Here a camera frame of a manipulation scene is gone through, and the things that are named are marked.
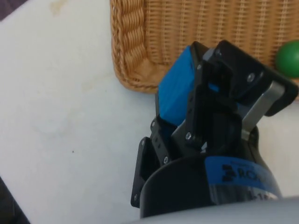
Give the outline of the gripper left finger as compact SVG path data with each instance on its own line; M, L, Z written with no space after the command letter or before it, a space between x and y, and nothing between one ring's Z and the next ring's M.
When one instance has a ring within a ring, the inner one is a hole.
M142 138L139 143L131 201L140 200L141 191L149 177L173 158L169 149L173 125L160 117L158 93L155 94L155 109L156 116L150 124L151 135Z

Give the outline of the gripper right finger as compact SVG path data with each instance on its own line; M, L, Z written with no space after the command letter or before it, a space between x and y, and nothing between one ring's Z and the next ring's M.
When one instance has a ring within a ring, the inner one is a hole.
M194 42L194 85L183 123L172 134L183 152L224 152L249 141L263 116L291 104L299 88L240 48L223 40L214 49Z

